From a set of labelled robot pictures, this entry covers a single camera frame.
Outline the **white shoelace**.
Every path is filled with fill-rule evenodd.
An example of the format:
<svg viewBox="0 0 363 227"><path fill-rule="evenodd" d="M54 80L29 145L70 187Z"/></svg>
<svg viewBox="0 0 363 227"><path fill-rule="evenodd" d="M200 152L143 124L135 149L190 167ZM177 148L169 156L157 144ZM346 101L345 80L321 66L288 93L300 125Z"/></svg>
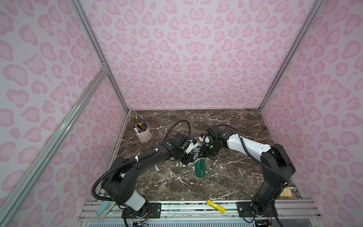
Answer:
<svg viewBox="0 0 363 227"><path fill-rule="evenodd" d="M201 155L201 146L198 146L197 148L192 150L193 155L193 164L195 171L199 172L205 172L206 166L205 166L205 158Z"/></svg>

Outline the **green canvas sneaker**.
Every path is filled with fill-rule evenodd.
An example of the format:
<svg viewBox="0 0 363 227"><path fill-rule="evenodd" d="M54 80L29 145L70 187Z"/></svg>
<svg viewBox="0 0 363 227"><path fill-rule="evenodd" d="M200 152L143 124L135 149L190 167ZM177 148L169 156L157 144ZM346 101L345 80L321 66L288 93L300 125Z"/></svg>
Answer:
<svg viewBox="0 0 363 227"><path fill-rule="evenodd" d="M191 153L193 155L194 173L198 179L203 179L206 175L205 158L201 158L201 143L193 140Z"/></svg>

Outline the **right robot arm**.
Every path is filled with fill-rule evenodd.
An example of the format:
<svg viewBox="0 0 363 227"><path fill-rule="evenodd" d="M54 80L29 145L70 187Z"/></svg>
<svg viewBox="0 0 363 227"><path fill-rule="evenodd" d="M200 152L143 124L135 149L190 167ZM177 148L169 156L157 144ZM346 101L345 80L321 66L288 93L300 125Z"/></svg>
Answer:
<svg viewBox="0 0 363 227"><path fill-rule="evenodd" d="M222 131L220 127L228 127L235 132ZM213 125L200 135L202 147L200 158L215 156L221 149L227 148L247 155L262 167L263 183L251 200L250 212L257 217L265 215L284 188L288 187L290 178L296 168L284 147L280 144L261 144L239 134L230 125Z"/></svg>

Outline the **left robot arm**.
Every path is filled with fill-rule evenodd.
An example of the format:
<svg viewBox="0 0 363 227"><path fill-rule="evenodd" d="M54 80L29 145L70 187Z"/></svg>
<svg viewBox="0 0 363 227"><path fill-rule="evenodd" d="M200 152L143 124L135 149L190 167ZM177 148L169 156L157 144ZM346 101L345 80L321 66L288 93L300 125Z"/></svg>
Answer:
<svg viewBox="0 0 363 227"><path fill-rule="evenodd" d="M148 200L135 190L139 175L158 163L174 159L188 165L194 161L192 150L199 145L195 139L187 139L182 133L177 133L170 139L154 145L152 149L141 156L130 159L117 158L107 173L94 184L108 194L103 201L113 201L116 205L131 208L142 217L148 212Z"/></svg>

